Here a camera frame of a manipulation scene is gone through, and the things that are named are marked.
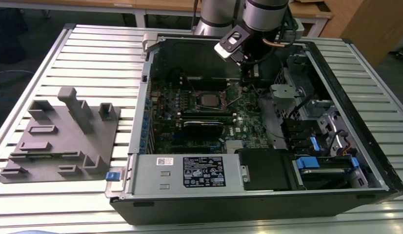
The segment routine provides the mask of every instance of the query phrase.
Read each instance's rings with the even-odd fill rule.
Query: power supply label
[[[184,157],[184,186],[226,186],[223,157]]]

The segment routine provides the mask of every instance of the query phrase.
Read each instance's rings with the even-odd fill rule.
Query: slotted aluminum surface
[[[122,107],[111,166],[127,163],[143,59],[142,39],[158,29],[78,25],[64,30],[25,93],[25,103],[9,116],[0,139],[0,170],[25,129],[34,99],[54,105],[62,86],[75,86],[90,105],[112,102]],[[187,33],[163,30],[163,33]],[[339,39],[311,40],[319,46],[342,86],[403,179],[403,106],[354,47]],[[336,217],[284,219],[200,225],[131,226],[116,213],[104,191],[122,190],[122,182],[0,183],[0,234],[25,230],[56,233],[403,233],[403,196],[362,206]]]

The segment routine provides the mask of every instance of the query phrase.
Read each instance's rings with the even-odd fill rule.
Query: barcode sticker
[[[124,7],[132,7],[132,4],[120,4],[120,3],[115,3],[115,6],[124,6]]]
[[[159,157],[156,160],[158,166],[172,166],[174,165],[174,158],[172,157]]]
[[[316,15],[318,18],[331,18],[331,16],[326,16],[326,15]]]

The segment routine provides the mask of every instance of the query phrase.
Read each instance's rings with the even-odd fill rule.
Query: wooden cabinet
[[[320,37],[348,38],[375,67],[403,38],[403,0],[324,0],[334,18]]]

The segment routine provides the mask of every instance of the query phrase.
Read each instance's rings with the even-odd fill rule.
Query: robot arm
[[[295,37],[290,44],[280,43],[288,28],[294,32],[298,28],[288,0],[246,0],[243,22],[222,38],[215,50],[239,66],[252,66],[266,60],[276,48],[292,45]]]
[[[216,52],[239,66],[251,67],[272,55],[287,29],[298,25],[288,8],[288,0],[246,0],[243,22],[232,29],[236,0],[203,0],[198,35],[226,36],[215,46]]]

